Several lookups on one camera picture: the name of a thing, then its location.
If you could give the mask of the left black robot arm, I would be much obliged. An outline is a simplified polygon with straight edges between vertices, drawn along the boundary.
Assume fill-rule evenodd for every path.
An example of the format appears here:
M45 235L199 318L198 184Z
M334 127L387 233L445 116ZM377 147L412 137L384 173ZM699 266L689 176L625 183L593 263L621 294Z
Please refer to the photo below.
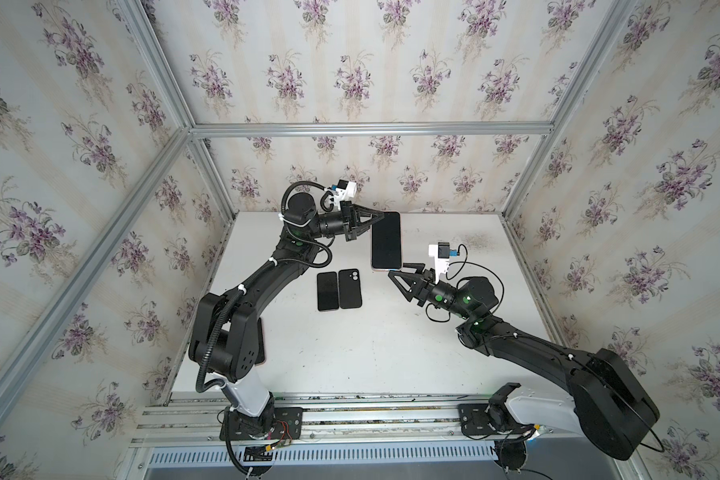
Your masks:
M199 301L188 357L197 364L195 390L219 390L241 415L270 417L273 394L254 367L262 346L260 316L291 282L308 269L324 268L333 254L321 238L354 241L384 218L384 213L350 200L320 213L305 192L287 194L278 214L282 228L273 253L257 270L220 295Z

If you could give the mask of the black phone case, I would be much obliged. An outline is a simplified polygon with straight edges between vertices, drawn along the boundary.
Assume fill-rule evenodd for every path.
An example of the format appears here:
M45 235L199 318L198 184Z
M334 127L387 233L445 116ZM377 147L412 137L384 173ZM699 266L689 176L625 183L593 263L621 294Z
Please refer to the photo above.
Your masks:
M338 292L341 309L362 307L361 279L358 269L344 269L338 272Z

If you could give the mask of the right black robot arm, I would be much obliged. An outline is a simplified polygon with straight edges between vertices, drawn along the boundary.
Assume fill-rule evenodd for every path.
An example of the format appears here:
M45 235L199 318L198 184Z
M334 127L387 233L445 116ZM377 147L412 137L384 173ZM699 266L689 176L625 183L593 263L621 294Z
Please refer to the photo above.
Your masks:
M629 459L660 419L655 402L615 352L567 348L498 317L499 298L488 278L472 276L453 286L422 264L405 264L388 278L407 301L461 318L457 338L466 348L509 361L564 390L583 435L604 454Z

